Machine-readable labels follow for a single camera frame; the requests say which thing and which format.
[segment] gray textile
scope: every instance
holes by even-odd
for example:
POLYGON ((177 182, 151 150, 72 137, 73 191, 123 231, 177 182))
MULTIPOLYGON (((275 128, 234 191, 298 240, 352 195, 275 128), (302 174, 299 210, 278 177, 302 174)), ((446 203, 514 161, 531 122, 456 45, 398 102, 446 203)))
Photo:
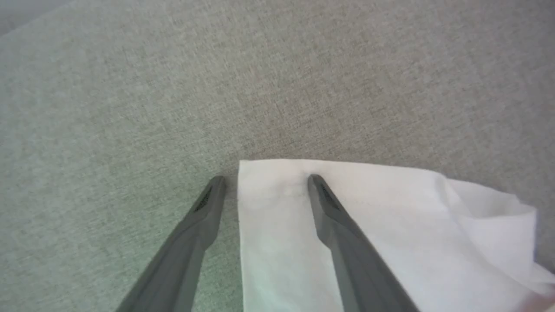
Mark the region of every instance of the gray textile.
POLYGON ((239 159, 428 168, 539 209, 555 269, 555 2, 72 2, 0 37, 0 309, 111 311, 208 179, 197 311, 240 311, 239 159))

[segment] white towel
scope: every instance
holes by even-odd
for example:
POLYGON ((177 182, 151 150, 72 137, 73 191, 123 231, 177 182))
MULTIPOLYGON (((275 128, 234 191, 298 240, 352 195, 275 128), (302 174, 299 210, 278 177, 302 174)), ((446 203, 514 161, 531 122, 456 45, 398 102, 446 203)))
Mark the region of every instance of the white towel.
POLYGON ((320 174, 421 312, 545 311, 555 276, 533 261, 536 210, 516 196, 421 169, 242 161, 246 312, 343 311, 316 236, 307 178, 320 174))

